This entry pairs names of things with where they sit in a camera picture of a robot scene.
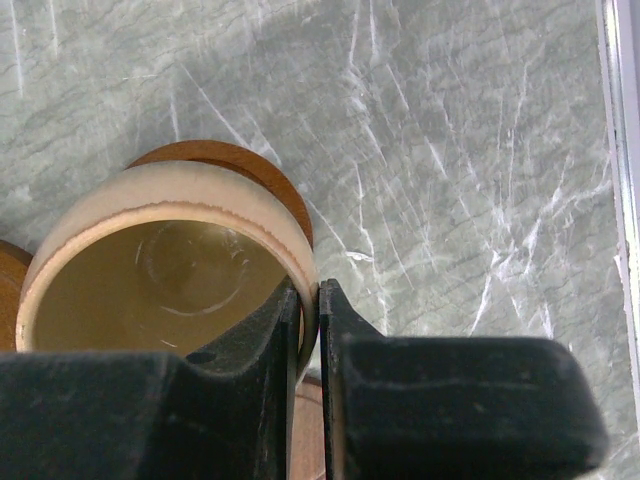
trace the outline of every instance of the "wooden object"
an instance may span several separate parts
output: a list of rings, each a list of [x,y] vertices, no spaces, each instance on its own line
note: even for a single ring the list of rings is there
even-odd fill
[[[322,387],[306,377],[296,390],[291,444],[291,480],[324,480]]]
[[[16,349],[16,316],[31,254],[0,240],[0,351]]]

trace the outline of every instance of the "wood grain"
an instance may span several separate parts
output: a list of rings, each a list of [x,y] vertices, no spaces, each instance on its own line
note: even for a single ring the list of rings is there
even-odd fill
[[[291,480],[324,480],[322,387],[305,378],[296,390],[291,448]]]
[[[0,240],[0,351],[16,349],[16,317],[20,291],[31,254]]]

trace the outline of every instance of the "white marble surface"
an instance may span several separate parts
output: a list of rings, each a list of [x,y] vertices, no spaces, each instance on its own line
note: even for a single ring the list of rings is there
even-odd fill
[[[247,146],[390,335],[542,335],[640,472],[592,2],[3,0],[0,237],[150,149]]]

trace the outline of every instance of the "wooden lid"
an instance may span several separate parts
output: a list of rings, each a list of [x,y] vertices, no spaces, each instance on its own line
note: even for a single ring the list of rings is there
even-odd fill
[[[291,442],[290,478],[326,478],[322,387],[319,380],[306,377],[296,390]]]
[[[0,351],[16,350],[20,291],[31,254],[0,240]]]
[[[295,217],[313,248],[311,218],[304,200],[289,179],[269,160],[246,148],[214,140],[187,140],[157,148],[128,168],[167,160],[187,160],[217,165],[243,175],[266,188]]]

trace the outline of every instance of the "cylindrical container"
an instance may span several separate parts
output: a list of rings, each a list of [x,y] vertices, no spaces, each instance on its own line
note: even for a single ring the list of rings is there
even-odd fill
[[[17,349],[185,355],[258,308],[288,275],[303,306],[301,373],[317,333],[310,232],[268,185],[207,163],[136,166],[78,201],[27,272]]]

